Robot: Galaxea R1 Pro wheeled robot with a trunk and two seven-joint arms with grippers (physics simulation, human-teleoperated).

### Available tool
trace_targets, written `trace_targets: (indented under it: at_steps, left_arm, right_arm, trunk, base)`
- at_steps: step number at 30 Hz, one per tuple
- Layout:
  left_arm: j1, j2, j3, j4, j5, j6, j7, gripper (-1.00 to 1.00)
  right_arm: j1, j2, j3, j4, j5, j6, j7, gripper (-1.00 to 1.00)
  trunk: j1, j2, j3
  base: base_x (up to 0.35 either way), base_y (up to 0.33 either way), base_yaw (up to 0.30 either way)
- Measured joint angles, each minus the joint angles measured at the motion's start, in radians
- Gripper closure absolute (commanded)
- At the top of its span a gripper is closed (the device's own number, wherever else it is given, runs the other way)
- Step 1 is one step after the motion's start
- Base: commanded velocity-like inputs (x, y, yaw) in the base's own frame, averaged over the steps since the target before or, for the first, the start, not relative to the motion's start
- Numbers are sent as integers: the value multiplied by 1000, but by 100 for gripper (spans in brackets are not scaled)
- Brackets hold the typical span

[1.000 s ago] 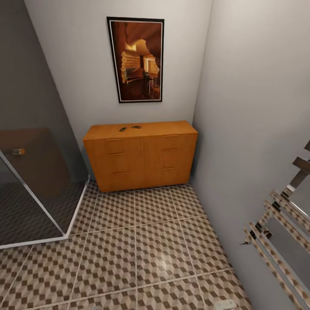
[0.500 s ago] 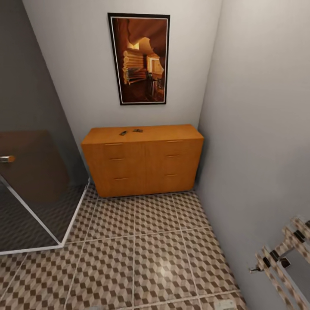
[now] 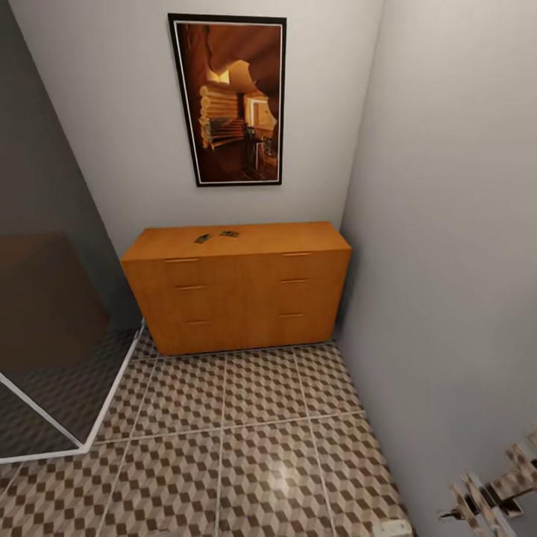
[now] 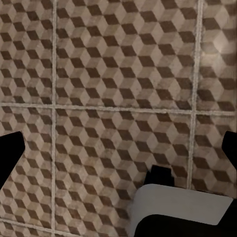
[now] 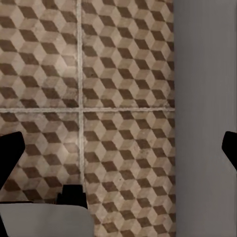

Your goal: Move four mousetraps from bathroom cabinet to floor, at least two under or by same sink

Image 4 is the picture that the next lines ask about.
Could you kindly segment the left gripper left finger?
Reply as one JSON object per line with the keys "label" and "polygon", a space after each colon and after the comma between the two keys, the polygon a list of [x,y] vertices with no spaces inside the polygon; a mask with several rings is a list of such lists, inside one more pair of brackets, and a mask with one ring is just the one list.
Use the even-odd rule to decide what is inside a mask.
{"label": "left gripper left finger", "polygon": [[0,137],[0,189],[25,151],[20,131]]}

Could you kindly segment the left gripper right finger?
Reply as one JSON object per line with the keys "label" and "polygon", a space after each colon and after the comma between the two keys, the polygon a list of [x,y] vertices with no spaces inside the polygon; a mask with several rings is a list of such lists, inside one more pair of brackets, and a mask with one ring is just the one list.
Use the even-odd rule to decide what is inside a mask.
{"label": "left gripper right finger", "polygon": [[231,131],[225,132],[222,150],[237,170],[237,133]]}

